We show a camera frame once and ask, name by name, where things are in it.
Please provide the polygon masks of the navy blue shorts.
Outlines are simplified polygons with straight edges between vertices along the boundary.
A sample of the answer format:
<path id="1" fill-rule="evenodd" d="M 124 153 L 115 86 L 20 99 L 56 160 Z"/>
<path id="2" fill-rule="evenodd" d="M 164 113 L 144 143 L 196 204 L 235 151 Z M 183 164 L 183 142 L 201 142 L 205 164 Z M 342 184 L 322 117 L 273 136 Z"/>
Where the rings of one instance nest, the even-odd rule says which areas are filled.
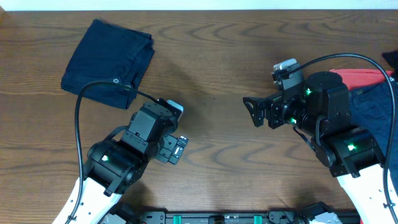
<path id="1" fill-rule="evenodd" d="M 95 81 L 138 89 L 155 53 L 153 44 L 151 34 L 95 19 L 65 69 L 61 89 L 78 95 Z"/>

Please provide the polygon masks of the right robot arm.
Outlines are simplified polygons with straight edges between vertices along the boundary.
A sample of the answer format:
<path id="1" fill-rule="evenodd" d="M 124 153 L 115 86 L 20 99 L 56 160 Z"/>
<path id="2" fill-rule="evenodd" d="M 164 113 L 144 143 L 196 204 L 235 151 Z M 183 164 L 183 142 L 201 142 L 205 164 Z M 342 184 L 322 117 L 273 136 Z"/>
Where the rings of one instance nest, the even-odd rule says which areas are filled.
<path id="1" fill-rule="evenodd" d="M 244 97 L 256 127 L 268 122 L 272 129 L 289 124 L 307 139 L 317 159 L 337 178 L 364 223 L 397 223 L 390 196 L 392 181 L 387 157 L 376 138 L 351 124 L 349 91 L 340 75 L 317 72 L 304 79 L 279 74 L 280 92 L 265 98 Z"/>

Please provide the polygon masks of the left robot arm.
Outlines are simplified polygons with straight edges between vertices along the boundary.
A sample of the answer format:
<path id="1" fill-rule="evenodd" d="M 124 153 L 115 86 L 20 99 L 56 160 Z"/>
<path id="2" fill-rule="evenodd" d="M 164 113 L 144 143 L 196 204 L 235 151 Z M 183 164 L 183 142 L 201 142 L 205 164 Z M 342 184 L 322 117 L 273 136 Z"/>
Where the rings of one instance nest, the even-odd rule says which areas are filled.
<path id="1" fill-rule="evenodd" d="M 55 223 L 143 223 L 142 217 L 119 203 L 127 189 L 143 175 L 152 159 L 177 164 L 188 139 L 172 134 L 184 108 L 172 100 L 147 101 L 127 126 L 114 129 L 92 145 Z"/>

